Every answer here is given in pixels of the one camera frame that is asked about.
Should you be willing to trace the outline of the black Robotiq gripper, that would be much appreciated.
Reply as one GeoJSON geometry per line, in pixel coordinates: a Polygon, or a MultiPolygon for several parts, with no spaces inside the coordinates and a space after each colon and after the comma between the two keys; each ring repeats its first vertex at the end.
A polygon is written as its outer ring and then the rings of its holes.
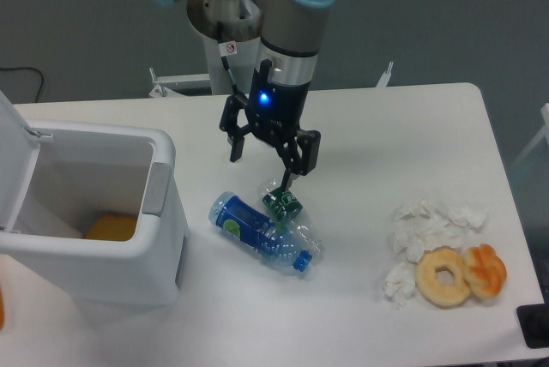
{"type": "Polygon", "coordinates": [[[285,170],[281,190],[290,190],[293,181],[306,176],[317,166],[321,133],[300,129],[310,83],[286,86],[269,81],[274,65],[263,59],[254,71],[249,95],[249,124],[238,125],[238,114],[245,110],[248,99],[243,93],[233,93],[226,99],[220,118],[220,130],[227,133],[231,145],[229,160],[237,162],[244,149],[244,137],[250,133],[259,140],[274,144],[285,170]]]}

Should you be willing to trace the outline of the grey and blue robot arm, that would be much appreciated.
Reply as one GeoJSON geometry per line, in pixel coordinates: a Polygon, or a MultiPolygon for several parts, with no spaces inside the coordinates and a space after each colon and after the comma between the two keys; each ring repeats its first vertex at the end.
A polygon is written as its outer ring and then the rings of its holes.
{"type": "Polygon", "coordinates": [[[273,147],[285,167],[281,188],[289,190],[317,164],[321,135],[302,129],[300,118],[335,0],[208,0],[218,43],[235,39],[228,26],[240,19],[227,13],[240,1],[249,1],[251,16],[262,21],[258,53],[248,93],[229,81],[220,129],[232,146],[231,161],[241,158],[248,134],[273,147]]]}

